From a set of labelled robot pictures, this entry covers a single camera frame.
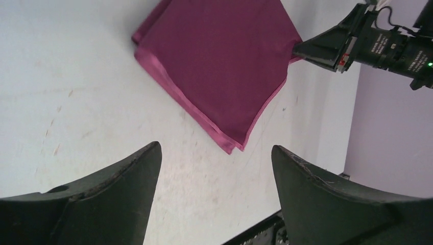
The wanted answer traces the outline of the maroon cloth napkin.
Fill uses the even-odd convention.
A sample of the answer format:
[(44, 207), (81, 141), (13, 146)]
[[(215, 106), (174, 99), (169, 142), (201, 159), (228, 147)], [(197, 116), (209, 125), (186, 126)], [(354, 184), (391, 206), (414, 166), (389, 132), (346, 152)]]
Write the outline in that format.
[(281, 1), (160, 1), (132, 34), (144, 70), (227, 154), (243, 151), (298, 60)]

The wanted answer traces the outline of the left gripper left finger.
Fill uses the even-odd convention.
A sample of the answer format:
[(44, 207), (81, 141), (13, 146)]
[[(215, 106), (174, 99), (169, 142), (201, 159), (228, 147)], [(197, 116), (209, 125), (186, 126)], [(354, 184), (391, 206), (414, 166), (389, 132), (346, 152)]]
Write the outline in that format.
[(159, 142), (46, 193), (1, 199), (1, 244), (143, 244)]

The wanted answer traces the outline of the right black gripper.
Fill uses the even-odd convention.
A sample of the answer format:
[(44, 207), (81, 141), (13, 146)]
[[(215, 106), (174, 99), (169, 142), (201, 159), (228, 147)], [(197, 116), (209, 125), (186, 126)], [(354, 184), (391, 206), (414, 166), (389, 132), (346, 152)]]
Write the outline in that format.
[(374, 5), (356, 4), (333, 28), (295, 44), (292, 54), (330, 71), (337, 71), (346, 50), (346, 66), (353, 62), (412, 79), (412, 90), (432, 88), (432, 1), (428, 1), (413, 27), (377, 26), (380, 11)]

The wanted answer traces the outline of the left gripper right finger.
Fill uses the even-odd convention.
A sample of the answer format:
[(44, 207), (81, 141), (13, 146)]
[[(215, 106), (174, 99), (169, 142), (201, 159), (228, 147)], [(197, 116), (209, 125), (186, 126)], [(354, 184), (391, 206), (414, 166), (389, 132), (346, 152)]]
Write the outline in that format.
[(432, 199), (346, 180), (286, 148), (272, 166), (290, 244), (432, 244)]

